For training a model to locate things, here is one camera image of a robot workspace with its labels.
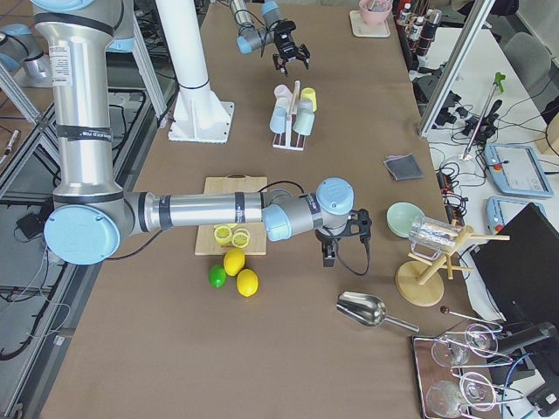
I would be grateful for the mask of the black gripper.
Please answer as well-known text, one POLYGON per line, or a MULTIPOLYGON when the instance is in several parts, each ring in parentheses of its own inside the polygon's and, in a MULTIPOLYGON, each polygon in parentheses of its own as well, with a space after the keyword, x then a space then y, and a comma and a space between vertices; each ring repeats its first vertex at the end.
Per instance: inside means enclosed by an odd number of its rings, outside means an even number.
POLYGON ((324 267, 334 267, 338 255, 338 244, 344 237, 358 237, 364 246, 366 256, 370 257, 369 242, 371 239, 372 220, 366 209, 352 209, 340 228, 322 227, 314 231, 321 242, 322 261, 324 267))
POLYGON ((277 53, 273 54, 275 69, 284 76, 288 76, 287 61, 297 59, 309 69, 310 51, 305 44, 297 46, 293 41, 292 31, 296 29, 294 22, 278 22, 273 29, 273 42, 277 53))

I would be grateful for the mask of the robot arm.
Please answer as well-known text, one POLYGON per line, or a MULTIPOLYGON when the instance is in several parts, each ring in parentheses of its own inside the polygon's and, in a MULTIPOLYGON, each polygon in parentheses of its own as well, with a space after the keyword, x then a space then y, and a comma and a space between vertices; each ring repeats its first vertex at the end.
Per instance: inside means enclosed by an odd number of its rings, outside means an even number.
POLYGON ((253 18, 256 15, 248 10, 245 1, 224 2, 238 27, 237 46, 241 54, 248 54, 260 50, 264 54, 268 45, 275 45, 273 64, 277 71, 288 75, 288 63, 300 61, 306 69, 309 68, 311 53, 305 44, 297 45, 293 39, 293 32, 297 29, 293 20, 285 18, 275 1, 264 1, 261 4, 263 21, 258 27, 253 18))
POLYGON ((261 223, 273 241, 312 231, 328 267, 341 259, 343 238, 369 244, 369 213, 355 208, 352 187, 337 177, 322 181, 314 193, 297 196, 274 184, 222 195, 136 191, 149 144, 135 138, 128 151, 117 155, 106 60, 109 51, 135 46, 133 3, 37 1, 33 11, 52 68, 60 180, 44 238, 58 258, 98 264, 113 258, 126 238, 142 232, 157 236, 175 227, 223 223, 261 223))

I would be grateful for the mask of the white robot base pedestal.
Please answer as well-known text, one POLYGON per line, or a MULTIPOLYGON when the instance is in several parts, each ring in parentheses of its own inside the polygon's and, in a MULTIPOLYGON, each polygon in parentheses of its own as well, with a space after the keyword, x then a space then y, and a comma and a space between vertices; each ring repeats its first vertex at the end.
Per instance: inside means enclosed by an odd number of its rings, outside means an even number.
POLYGON ((226 143, 234 104, 220 100, 210 87, 194 3, 162 0, 156 7, 179 87, 169 139, 226 143))

